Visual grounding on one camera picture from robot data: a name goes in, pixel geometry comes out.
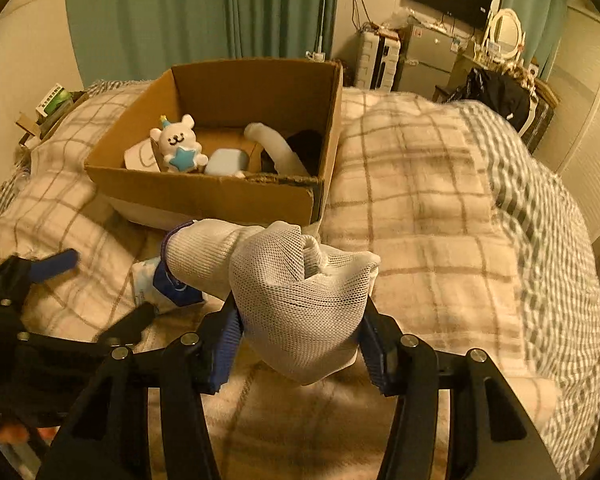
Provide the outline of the left human hand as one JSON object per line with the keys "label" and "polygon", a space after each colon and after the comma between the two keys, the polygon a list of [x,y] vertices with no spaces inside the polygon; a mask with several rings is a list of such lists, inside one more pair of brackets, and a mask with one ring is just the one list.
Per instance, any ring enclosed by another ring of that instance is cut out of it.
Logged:
{"label": "left human hand", "polygon": [[[57,427],[36,428],[35,433],[44,441],[51,441],[56,436]],[[4,422],[0,426],[1,444],[23,444],[30,440],[31,433],[19,422]]]}

